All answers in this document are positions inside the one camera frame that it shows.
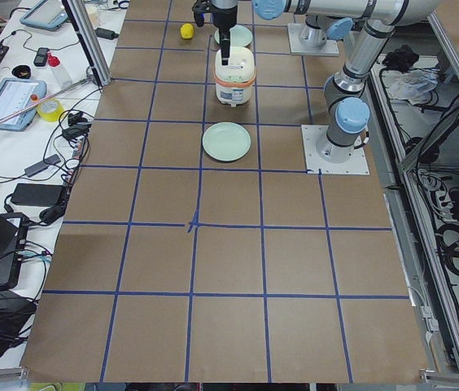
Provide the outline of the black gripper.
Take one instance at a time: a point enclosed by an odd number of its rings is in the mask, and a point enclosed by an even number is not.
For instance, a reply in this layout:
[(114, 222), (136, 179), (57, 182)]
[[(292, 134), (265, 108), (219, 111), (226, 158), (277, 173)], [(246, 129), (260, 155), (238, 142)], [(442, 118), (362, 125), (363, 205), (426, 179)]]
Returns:
[(212, 0), (213, 23), (219, 29), (221, 64), (230, 59), (230, 30), (237, 24), (237, 0)]

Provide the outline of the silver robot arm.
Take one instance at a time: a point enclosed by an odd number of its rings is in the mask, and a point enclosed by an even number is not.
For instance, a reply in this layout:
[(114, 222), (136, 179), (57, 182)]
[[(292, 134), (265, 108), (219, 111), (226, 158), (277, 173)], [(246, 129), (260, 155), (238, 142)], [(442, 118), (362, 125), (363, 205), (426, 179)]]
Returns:
[(380, 20), (367, 20), (342, 69), (324, 86), (330, 124), (317, 141), (317, 152), (331, 163), (350, 159), (356, 139), (365, 130), (370, 110), (361, 96), (365, 79), (394, 27)]
[[(440, 4), (433, 0), (416, 1), (253, 1), (254, 12), (263, 20), (273, 20), (283, 13), (294, 15), (327, 15), (353, 19), (380, 20), (388, 26), (412, 24), (427, 17)], [(197, 1), (192, 6), (195, 23), (203, 26), (203, 16), (212, 15), (219, 29), (221, 63), (227, 65), (230, 58), (230, 29), (237, 24), (236, 1)]]

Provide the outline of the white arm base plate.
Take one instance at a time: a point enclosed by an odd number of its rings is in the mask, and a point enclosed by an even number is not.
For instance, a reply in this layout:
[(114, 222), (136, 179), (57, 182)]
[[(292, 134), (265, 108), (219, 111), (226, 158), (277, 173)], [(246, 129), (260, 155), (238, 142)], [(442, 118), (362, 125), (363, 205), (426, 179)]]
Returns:
[(288, 24), (287, 32), (292, 55), (339, 56), (338, 43), (329, 39), (322, 29), (306, 24)]
[(308, 174), (369, 175), (369, 166), (358, 135), (352, 146), (337, 147), (326, 137), (327, 125), (302, 125), (304, 159)]

